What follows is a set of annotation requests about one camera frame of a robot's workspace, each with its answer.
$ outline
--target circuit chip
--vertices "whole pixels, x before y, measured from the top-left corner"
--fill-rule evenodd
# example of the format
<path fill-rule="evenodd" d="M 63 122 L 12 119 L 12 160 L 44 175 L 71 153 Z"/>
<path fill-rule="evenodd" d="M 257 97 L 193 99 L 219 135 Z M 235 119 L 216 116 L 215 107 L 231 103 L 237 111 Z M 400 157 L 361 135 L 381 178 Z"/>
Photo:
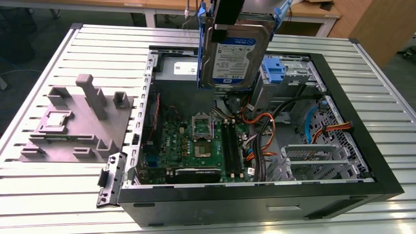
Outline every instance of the circuit chip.
<path fill-rule="evenodd" d="M 195 143 L 195 157 L 211 157 L 212 145 L 211 142 Z"/>

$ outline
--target metal bracket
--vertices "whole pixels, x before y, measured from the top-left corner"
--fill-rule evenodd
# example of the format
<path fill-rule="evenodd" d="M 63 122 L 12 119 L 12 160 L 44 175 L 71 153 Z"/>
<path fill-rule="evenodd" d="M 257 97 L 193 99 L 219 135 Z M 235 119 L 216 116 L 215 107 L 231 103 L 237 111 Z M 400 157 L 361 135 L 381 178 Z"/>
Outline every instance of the metal bracket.
<path fill-rule="evenodd" d="M 97 208 L 119 207 L 119 194 L 123 184 L 127 154 L 120 152 L 108 157 L 105 169 L 101 170 L 99 186 L 101 187 Z"/>

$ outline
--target metal workbench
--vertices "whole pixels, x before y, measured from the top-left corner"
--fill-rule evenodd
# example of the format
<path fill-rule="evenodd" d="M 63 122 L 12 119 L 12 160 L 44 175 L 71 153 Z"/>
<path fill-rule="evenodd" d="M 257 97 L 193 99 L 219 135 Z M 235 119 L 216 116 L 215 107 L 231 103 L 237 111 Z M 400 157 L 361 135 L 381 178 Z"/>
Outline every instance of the metal workbench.
<path fill-rule="evenodd" d="M 71 29 L 0 139 L 0 233 L 139 231 L 123 211 L 96 209 L 99 163 L 21 163 L 20 150 L 47 109 L 52 85 L 72 93 L 79 73 L 105 95 L 143 92 L 149 45 L 197 47 L 197 31 L 84 25 Z M 331 220 L 165 227 L 160 232 L 407 233 L 416 230 L 416 115 L 359 44 L 347 39 L 276 36 L 271 51 L 321 53 L 403 185 L 404 194 Z M 132 136 L 127 133 L 125 142 Z"/>

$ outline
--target floor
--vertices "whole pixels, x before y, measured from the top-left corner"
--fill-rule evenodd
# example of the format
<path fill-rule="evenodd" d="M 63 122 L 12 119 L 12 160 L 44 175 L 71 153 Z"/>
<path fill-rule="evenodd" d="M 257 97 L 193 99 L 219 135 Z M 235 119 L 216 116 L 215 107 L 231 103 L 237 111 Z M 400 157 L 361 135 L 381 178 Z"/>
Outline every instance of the floor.
<path fill-rule="evenodd" d="M 133 26 L 135 20 L 136 26 L 145 26 L 144 16 L 140 14 L 132 16 L 127 13 L 71 10 L 63 10 L 60 13 L 60 18 L 53 19 L 47 9 L 33 9 L 32 17 L 37 25 L 37 31 L 28 36 L 28 41 L 35 50 L 35 58 L 23 64 L 12 64 L 0 57 L 0 74 L 16 69 L 43 71 L 73 22 Z M 165 28 L 181 28 L 184 23 L 183 16 L 176 18 L 159 16 L 156 20 L 157 27 Z M 196 28 L 195 22 L 187 24 L 185 28 Z M 396 55 L 384 68 L 384 73 L 413 109 L 416 109 L 416 62 L 404 60 L 400 55 Z M 39 75 L 40 73 L 36 71 L 20 71 L 0 76 L 9 85 L 5 91 L 0 91 L 0 136 L 25 100 Z"/>

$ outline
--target black cable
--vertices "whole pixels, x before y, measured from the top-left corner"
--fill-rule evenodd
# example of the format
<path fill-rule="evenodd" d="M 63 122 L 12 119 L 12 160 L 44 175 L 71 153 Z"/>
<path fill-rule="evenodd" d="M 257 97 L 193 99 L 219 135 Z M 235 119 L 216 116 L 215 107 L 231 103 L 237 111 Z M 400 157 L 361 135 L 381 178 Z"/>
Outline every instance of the black cable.
<path fill-rule="evenodd" d="M 256 149 L 256 145 L 255 145 L 255 142 L 256 141 L 253 141 L 252 142 L 252 149 L 255 150 Z M 255 161 L 256 161 L 256 165 L 255 165 L 255 178 L 253 178 L 253 180 L 255 181 L 259 181 L 259 174 L 260 174 L 260 160 L 259 160 L 259 157 L 256 156 L 257 154 L 256 154 L 256 151 L 253 151 L 253 153 L 255 153 Z"/>
<path fill-rule="evenodd" d="M 172 23 L 172 21 L 169 20 L 169 16 L 168 15 L 161 15 L 164 17 L 164 19 L 168 21 L 168 23 Z"/>
<path fill-rule="evenodd" d="M 184 29 L 184 26 L 193 20 L 196 19 L 196 22 L 197 22 L 197 11 L 199 9 L 201 8 L 201 4 L 196 7 L 196 10 L 195 10 L 195 14 L 193 16 L 189 17 L 189 19 L 181 24 L 181 29 Z"/>
<path fill-rule="evenodd" d="M 281 31 L 287 28 L 287 26 L 289 25 L 289 23 L 292 22 L 292 7 L 288 8 L 288 19 L 287 21 L 283 23 L 283 26 L 280 27 Z"/>
<path fill-rule="evenodd" d="M 231 108 L 231 106 L 229 106 L 229 104 L 228 104 L 229 95 L 232 95 L 232 94 L 245 95 L 245 94 L 248 94 L 248 93 L 247 93 L 247 92 L 229 91 L 229 92 L 225 93 L 224 98 L 223 98 L 224 106 L 225 106 L 228 112 L 231 113 L 231 115 L 232 115 L 237 120 L 243 121 L 243 119 L 239 117 L 239 115 L 240 115 L 240 114 L 244 114 L 244 113 L 241 113 L 241 111 L 239 111 L 237 113 L 235 113 L 233 110 L 232 110 L 232 108 Z M 248 101 L 249 101 L 248 97 L 247 97 L 247 101 L 245 101 L 244 104 L 241 103 L 241 101 L 240 101 L 240 109 L 241 109 L 244 106 L 247 106 Z"/>
<path fill-rule="evenodd" d="M 212 107 L 216 111 L 219 111 L 224 116 L 228 117 L 228 115 L 223 112 L 223 110 L 220 108 L 217 108 L 216 106 Z"/>

